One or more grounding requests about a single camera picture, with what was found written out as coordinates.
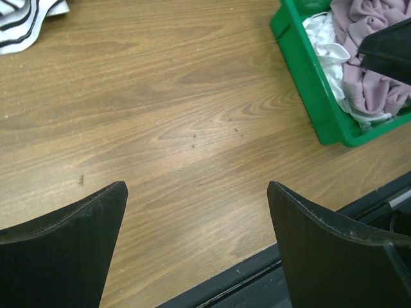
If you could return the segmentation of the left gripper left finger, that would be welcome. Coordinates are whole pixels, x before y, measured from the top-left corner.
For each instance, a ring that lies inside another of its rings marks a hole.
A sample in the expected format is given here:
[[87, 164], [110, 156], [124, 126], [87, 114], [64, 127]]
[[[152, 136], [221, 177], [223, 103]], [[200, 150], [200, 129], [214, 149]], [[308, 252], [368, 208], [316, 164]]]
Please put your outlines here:
[[1, 230], [1, 307], [98, 307], [128, 198], [114, 182]]

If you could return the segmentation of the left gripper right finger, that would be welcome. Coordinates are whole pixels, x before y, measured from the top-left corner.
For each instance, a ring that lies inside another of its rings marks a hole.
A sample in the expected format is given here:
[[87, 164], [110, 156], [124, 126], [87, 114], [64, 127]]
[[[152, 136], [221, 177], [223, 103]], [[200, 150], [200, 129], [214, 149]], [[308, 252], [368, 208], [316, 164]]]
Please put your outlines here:
[[410, 236], [267, 189], [293, 307], [410, 307]]

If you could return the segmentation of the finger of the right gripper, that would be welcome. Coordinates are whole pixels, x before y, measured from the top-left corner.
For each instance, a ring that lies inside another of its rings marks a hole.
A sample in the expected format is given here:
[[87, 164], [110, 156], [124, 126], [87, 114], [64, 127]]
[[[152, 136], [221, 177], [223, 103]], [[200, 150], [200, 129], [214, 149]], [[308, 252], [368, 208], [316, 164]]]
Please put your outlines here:
[[366, 36], [358, 54], [363, 68], [410, 85], [410, 19]]

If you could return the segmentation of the thin-striped tank top hanging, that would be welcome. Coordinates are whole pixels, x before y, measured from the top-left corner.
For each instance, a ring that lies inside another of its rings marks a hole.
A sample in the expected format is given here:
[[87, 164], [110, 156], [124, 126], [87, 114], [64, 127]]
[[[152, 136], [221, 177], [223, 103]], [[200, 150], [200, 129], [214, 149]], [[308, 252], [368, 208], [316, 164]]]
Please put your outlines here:
[[68, 12], [67, 1], [1, 1], [1, 54], [28, 49], [38, 39], [46, 17]]

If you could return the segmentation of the mauve garment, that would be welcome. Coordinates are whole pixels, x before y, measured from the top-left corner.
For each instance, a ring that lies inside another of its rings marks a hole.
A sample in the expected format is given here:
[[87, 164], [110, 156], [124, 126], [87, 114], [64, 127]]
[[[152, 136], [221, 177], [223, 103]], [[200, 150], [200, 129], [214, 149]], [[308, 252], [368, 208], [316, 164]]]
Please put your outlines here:
[[410, 1], [332, 1], [333, 27], [349, 53], [342, 88], [351, 109], [396, 116], [410, 101]]

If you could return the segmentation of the white garment in bin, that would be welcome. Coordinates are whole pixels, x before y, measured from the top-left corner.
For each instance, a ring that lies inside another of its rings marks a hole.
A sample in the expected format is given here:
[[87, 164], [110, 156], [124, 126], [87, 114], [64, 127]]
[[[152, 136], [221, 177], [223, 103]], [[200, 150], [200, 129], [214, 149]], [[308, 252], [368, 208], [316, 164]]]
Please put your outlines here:
[[340, 109], [349, 114], [363, 130], [369, 130], [375, 123], [392, 119], [390, 113], [367, 115], [357, 111], [346, 98], [342, 88], [343, 65], [349, 60], [349, 53], [337, 42], [332, 12], [312, 15], [306, 18], [302, 25]]

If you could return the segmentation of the green plastic bin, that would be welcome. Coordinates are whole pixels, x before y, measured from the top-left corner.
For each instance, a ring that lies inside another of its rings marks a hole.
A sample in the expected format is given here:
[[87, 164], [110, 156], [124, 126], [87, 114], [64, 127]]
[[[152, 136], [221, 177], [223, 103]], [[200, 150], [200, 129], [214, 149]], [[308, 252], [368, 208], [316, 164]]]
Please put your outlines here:
[[329, 10], [329, 1], [281, 1], [270, 27], [284, 56], [321, 144], [361, 146], [410, 122], [410, 109], [362, 130], [337, 104], [320, 63], [302, 26], [303, 20]]

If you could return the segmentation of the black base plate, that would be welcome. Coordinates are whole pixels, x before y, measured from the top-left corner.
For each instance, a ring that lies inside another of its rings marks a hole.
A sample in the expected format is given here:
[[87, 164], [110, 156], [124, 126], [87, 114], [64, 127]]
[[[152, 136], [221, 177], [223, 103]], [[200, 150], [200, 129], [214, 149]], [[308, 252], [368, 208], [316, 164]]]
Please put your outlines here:
[[165, 307], [409, 307], [410, 175], [338, 211], [279, 182], [267, 197], [276, 244]]

